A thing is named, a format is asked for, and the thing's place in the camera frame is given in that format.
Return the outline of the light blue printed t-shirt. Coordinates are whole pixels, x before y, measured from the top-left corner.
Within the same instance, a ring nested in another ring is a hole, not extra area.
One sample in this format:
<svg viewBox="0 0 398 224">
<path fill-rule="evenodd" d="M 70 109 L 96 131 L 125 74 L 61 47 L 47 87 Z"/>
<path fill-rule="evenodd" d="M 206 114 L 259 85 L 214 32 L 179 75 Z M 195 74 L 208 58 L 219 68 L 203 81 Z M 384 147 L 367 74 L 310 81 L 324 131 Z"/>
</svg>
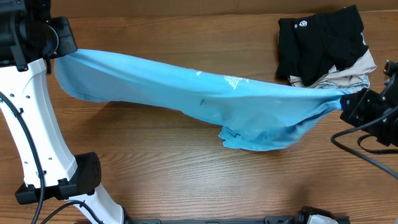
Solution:
<svg viewBox="0 0 398 224">
<path fill-rule="evenodd" d="M 340 110 L 345 95 L 339 89 L 267 83 L 86 49 L 57 58 L 55 75 L 61 88 L 79 100 L 181 111 L 220 125 L 224 147 L 250 151 L 295 144 L 322 117 Z"/>
</svg>

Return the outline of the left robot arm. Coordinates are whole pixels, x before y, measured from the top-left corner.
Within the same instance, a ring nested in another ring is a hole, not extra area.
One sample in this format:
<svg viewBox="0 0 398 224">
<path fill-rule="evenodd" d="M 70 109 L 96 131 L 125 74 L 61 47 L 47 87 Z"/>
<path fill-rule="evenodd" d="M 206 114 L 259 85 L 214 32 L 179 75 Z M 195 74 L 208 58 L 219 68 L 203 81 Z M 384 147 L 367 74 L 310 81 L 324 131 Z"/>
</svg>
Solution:
<svg viewBox="0 0 398 224">
<path fill-rule="evenodd" d="M 47 88 L 51 61 L 77 50 L 65 17 L 52 17 L 50 1 L 1 2 L 1 111 L 24 173 L 16 191 L 21 205 L 56 198 L 76 206 L 92 223 L 129 223 L 125 209 L 101 183 L 94 152 L 73 155 L 67 147 Z"/>
</svg>

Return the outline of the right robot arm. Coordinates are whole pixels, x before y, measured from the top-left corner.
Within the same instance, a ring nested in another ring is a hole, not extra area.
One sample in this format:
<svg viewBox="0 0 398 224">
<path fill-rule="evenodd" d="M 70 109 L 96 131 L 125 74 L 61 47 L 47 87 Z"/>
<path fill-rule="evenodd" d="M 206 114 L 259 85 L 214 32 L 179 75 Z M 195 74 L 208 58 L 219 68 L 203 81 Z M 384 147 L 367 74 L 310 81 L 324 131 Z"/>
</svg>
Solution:
<svg viewBox="0 0 398 224">
<path fill-rule="evenodd" d="M 340 118 L 346 123 L 358 127 L 378 119 L 397 107 L 397 63 L 387 61 L 384 67 L 387 80 L 385 89 L 377 93 L 369 88 L 345 95 L 340 100 L 342 114 Z M 397 112 L 393 112 L 377 124 L 363 131 L 376 137 L 377 142 L 389 146 L 397 145 Z"/>
</svg>

